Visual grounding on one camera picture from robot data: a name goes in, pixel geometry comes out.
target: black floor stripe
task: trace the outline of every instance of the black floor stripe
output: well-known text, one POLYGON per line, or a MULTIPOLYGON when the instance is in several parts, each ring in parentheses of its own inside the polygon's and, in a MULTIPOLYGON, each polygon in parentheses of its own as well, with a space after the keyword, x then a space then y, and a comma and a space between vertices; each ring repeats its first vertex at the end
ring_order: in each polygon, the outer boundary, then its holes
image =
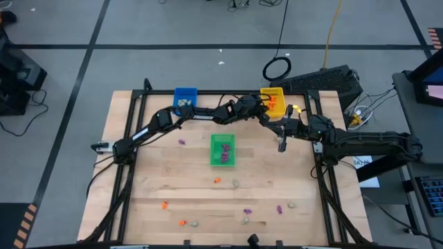
MULTIPOLYGON (((420 30, 417 21, 415 21, 413 12, 410 10, 408 2, 406 0, 400 0, 404 11, 406 12, 406 16, 408 16, 409 22, 413 27, 414 33, 417 36, 418 42, 420 43, 420 45, 422 45, 424 48, 427 47, 426 44, 426 40, 424 39, 424 36, 422 34, 422 31, 420 30)), ((431 50, 428 49, 424 49, 424 54, 427 58, 429 58, 430 56, 432 56, 431 50)))
MULTIPOLYGON (((276 49, 277 44, 95 44, 92 49, 109 50, 188 50, 188 49, 276 49)), ((88 49, 89 45, 73 44, 14 44, 11 47, 20 49, 88 49)), ((324 44, 282 44, 281 49, 295 50, 324 50, 324 44)), ((433 49, 431 45, 329 45, 330 50, 429 50, 433 49)))
POLYGON ((87 44, 11 44, 8 48, 20 49, 88 49, 87 44))
POLYGON ((51 152, 48 157, 48 161, 46 162, 46 166, 43 171, 43 176, 40 179, 39 186, 37 188, 37 191, 34 196, 34 203, 37 206, 41 206, 42 200, 44 197, 44 193, 46 191, 46 188, 48 187, 49 178, 51 177, 51 174, 54 169, 55 161, 57 160, 57 156, 60 150, 60 146, 63 142, 64 134, 66 133, 66 128, 68 127, 69 120, 71 119, 72 111, 74 110, 74 104, 77 100, 78 93, 80 91, 80 87, 83 83, 84 74, 86 73, 86 70, 89 65, 89 60, 92 56, 93 51, 93 45, 97 42, 98 33, 100 32, 100 29, 103 24, 103 19, 105 18, 107 8, 109 6, 110 0, 104 0, 102 9, 100 11, 100 14, 98 16, 98 20, 96 23, 96 27, 94 28, 94 31, 91 36, 91 40, 89 41, 89 45, 87 48, 87 51, 84 55, 82 65, 80 66, 80 70, 77 75, 77 79, 75 80, 74 87, 71 92, 71 96, 69 97, 68 104, 66 106, 66 109, 63 114, 62 122, 60 124, 60 127, 58 129, 57 135, 55 137, 55 141, 53 144, 53 147, 51 149, 51 152))

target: black keyboard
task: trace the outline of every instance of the black keyboard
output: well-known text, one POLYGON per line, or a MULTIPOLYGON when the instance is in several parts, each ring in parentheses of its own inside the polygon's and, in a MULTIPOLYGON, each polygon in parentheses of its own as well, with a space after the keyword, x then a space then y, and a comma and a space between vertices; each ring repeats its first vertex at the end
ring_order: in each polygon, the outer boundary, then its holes
POLYGON ((432 216, 443 216, 443 176, 417 177, 417 184, 432 216))
POLYGON ((272 82, 271 86, 282 87, 285 92, 324 90, 347 93, 358 85, 358 82, 349 72, 349 67, 337 66, 326 69, 325 71, 320 70, 305 75, 290 77, 279 82, 272 82))

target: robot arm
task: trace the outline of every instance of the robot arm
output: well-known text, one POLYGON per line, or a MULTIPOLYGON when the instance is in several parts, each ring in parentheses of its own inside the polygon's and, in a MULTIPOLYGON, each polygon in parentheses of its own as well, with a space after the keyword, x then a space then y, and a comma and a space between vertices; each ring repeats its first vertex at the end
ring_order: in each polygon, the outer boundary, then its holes
POLYGON ((134 154, 133 151, 143 146, 145 141, 156 134, 180 129, 187 120, 205 120, 219 125, 229 125, 249 118, 257 118, 263 127, 272 130, 280 138, 279 152, 285 151, 287 137, 316 142, 321 147, 319 150, 327 165, 336 165, 346 156, 380 156, 400 153, 405 160, 414 161, 419 160, 422 154, 422 145, 410 134, 393 131, 347 132, 335 128, 330 119, 321 115, 312 115, 309 124, 306 125, 300 119, 291 118, 294 109, 294 106, 289 105, 282 119, 270 122, 266 114, 268 108, 259 95, 245 95, 236 102, 230 100, 214 109, 190 105, 166 107, 157 111, 150 123, 132 137, 119 140, 114 144, 114 162, 129 163, 134 154), (181 117, 173 122, 171 113, 177 111, 181 113, 181 117))

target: white label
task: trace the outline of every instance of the white label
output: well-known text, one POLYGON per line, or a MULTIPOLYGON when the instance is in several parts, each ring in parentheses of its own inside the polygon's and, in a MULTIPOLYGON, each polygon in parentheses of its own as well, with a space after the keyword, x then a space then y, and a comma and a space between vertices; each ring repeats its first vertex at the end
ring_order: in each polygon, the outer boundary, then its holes
POLYGON ((195 115, 193 117, 193 119, 200 119, 200 120, 212 120, 214 117, 212 116, 199 116, 199 115, 195 115))
POLYGON ((140 138, 141 136, 143 136, 143 134, 145 134, 145 133, 147 133, 147 128, 144 128, 142 131, 140 131, 138 134, 135 134, 133 137, 132 137, 132 140, 135 140, 135 139, 137 139, 137 138, 140 138))
MULTIPOLYGON (((371 156, 355 156, 354 165, 356 169, 359 169, 368 163, 372 163, 371 156)), ((360 183, 360 187, 380 187, 379 179, 377 177, 368 179, 360 183)))

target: gray floor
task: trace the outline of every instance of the gray floor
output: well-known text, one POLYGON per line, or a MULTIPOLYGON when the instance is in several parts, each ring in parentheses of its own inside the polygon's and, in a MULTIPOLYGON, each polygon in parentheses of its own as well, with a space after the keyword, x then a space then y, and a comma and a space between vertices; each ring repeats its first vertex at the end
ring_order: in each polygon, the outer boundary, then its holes
MULTIPOLYGON (((88 44, 104 0, 22 0, 11 10, 19 18, 6 28, 16 44, 88 44)), ((324 44, 338 0, 291 0, 283 44, 324 44)), ((428 27, 441 26, 438 0, 409 1, 430 43, 428 27)), ((111 0, 97 44, 276 44, 284 4, 265 8, 256 0, 247 9, 226 11, 227 0, 111 0)), ((331 44, 419 45, 400 0, 344 0, 331 44)), ((31 49, 25 52, 48 71, 48 113, 22 138, 0 131, 0 202, 32 202, 69 96, 84 59, 81 49, 31 49)), ((87 183, 96 158, 89 145, 102 135, 111 93, 139 89, 148 77, 155 89, 258 89, 269 83, 263 66, 274 56, 267 49, 95 49, 73 108, 28 246, 73 243, 80 226, 87 183)), ((317 71, 324 51, 281 50, 293 62, 291 75, 317 71)), ((369 94, 391 88, 391 75, 426 59, 421 50, 331 50, 328 66, 348 64, 359 72, 369 94)), ((281 72, 273 66, 271 74, 281 72)), ((0 118, 21 131, 36 110, 0 118)), ((385 102, 362 130, 407 131, 398 98, 385 102)), ((390 246, 429 248, 428 241, 402 232, 376 207, 366 205, 374 241, 390 246)), ((406 221, 402 206, 387 207, 406 221)))

